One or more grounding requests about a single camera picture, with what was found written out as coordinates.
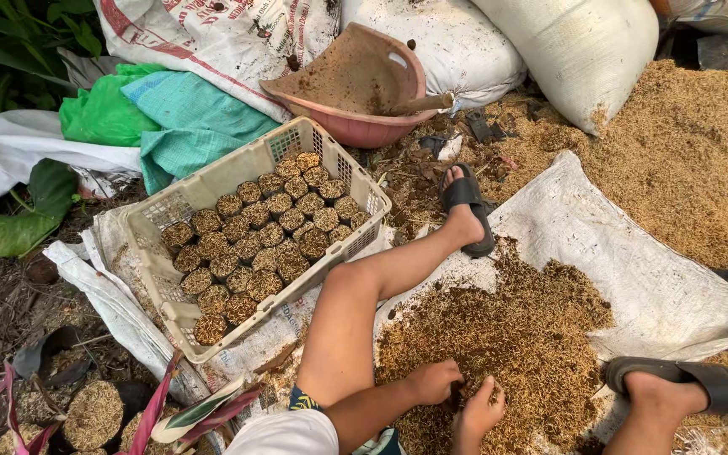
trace white plastic basket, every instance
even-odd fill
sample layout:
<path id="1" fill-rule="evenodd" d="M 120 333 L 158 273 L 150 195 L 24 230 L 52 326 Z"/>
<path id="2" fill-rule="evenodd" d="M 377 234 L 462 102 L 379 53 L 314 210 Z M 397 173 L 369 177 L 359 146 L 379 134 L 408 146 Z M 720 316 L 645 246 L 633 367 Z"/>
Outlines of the white plastic basket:
<path id="1" fill-rule="evenodd" d="M 370 214 L 369 220 L 343 241 L 330 245 L 316 264 L 278 295 L 269 295 L 260 302 L 257 312 L 219 343 L 201 346 L 193 336 L 201 311 L 194 296 L 181 291 L 179 282 L 184 274 L 173 268 L 173 256 L 160 240 L 162 230 L 174 222 L 189 220 L 200 209 L 215 208 L 222 195 L 235 193 L 239 184 L 257 181 L 258 176 L 274 171 L 281 160 L 303 151 L 314 151 L 322 157 L 322 165 L 332 178 L 346 183 L 359 208 Z M 372 242 L 390 209 L 386 194 L 338 142 L 314 121 L 297 118 L 137 203 L 126 212 L 126 226 L 128 244 L 139 256 L 142 281 L 154 306 L 187 359 L 201 364 L 220 350 L 240 343 L 273 310 L 296 301 L 321 283 L 333 266 Z"/>

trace white shirt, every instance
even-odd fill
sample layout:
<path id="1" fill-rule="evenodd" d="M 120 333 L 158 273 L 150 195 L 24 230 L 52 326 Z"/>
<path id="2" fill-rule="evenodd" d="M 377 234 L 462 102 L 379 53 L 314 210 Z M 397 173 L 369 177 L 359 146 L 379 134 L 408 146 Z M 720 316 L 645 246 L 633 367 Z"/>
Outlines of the white shirt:
<path id="1" fill-rule="evenodd" d="M 328 416 L 315 409 L 267 415 L 240 429 L 223 455 L 337 455 L 339 438 Z"/>

